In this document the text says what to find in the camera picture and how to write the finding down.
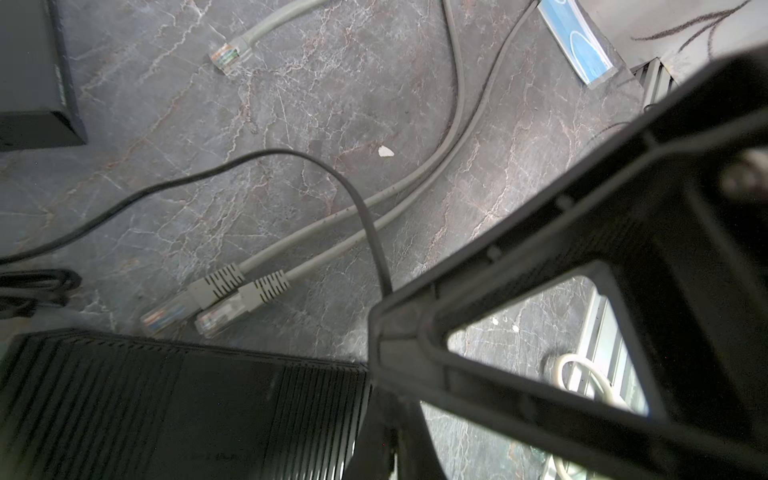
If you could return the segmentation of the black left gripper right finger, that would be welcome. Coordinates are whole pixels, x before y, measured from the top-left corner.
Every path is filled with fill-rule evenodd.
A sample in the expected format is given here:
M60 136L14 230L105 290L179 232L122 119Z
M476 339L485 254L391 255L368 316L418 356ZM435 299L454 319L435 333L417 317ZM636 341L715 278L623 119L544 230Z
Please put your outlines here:
M373 384L615 479L767 475L767 50L717 59L369 316ZM584 276L611 303L640 416L449 350Z

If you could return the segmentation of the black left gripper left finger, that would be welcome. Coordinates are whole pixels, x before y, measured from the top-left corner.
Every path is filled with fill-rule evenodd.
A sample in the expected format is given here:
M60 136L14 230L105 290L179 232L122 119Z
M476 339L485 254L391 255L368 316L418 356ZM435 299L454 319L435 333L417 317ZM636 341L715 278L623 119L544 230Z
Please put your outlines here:
M444 479L418 400L375 386L345 479Z

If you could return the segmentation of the black ribbed network switch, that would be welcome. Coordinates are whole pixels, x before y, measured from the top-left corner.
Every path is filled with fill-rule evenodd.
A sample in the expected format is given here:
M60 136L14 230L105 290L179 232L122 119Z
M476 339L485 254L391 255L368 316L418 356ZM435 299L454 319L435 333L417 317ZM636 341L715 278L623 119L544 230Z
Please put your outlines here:
M339 479L367 369L59 329L1 362L5 479Z

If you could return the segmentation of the black power adapter with cable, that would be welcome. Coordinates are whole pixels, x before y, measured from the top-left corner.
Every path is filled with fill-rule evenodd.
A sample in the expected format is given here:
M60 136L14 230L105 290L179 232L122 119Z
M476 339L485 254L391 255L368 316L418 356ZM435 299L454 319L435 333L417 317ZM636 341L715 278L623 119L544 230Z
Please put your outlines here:
M363 238L368 241L374 257L381 288L390 291L391 279L388 266L376 232L377 227L370 213L370 207L376 204L377 200L372 197L363 198L348 179L325 162L303 152L273 148L250 152L209 170L147 186L118 201L67 234L35 248L2 257L1 318L3 320L29 318L39 308L62 308L69 302L69 292L78 288L81 283L81 277L70 268L9 271L7 269L9 265L51 255L64 249L130 210L133 205L153 195L177 188L186 189L189 185L202 182L204 185L195 189L196 194L203 193L208 197L222 194L226 200L235 202L231 207L218 207L216 210L220 215L218 219L205 219L203 217L205 211L202 209L193 210L188 214L186 212L188 202L179 199L177 210L172 215L165 215L163 217L164 223L155 220L152 213L142 217L133 216L127 224L128 229L125 231L127 235L150 235L156 242L163 241L167 244L161 250L155 250L150 246L136 246L134 252L138 255L141 263L154 263L156 269L168 266L171 273L179 273L182 267L185 267L189 272L197 272L201 259L205 256L211 258L213 246L219 243L217 239L205 240L202 236L202 229L205 227L216 229L220 223L225 221L228 214L240 216L241 211L245 208L245 201L249 197L249 191L262 188L261 184L252 182L248 172L237 174L235 170L250 162L272 156L299 159L310 163L316 168L324 170L347 192L353 205L344 211L338 211L336 214L326 217L320 221L319 225L313 226L311 230L322 230L335 220L342 220L348 215L357 215L363 225Z

